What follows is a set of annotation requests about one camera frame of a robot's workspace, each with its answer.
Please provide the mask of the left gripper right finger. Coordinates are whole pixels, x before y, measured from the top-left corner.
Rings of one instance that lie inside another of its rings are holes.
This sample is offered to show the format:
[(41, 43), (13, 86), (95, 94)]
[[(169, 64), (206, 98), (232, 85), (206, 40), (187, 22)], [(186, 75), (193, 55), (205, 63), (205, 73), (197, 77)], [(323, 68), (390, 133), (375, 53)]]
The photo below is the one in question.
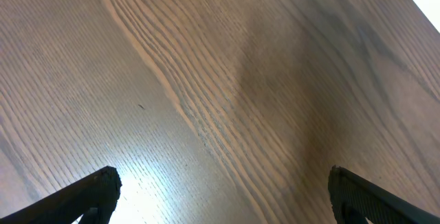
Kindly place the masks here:
[(400, 199), (343, 167), (331, 168), (328, 190), (338, 224), (439, 224), (438, 216)]

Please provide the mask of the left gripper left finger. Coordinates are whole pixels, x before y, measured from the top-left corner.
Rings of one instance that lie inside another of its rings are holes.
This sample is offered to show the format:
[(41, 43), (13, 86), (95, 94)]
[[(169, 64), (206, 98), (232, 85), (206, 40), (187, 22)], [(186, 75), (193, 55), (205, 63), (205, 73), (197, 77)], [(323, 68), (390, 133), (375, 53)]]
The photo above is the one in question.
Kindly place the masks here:
[(63, 189), (1, 218), (3, 224), (80, 223), (108, 224), (120, 198), (122, 183), (116, 168), (100, 170)]

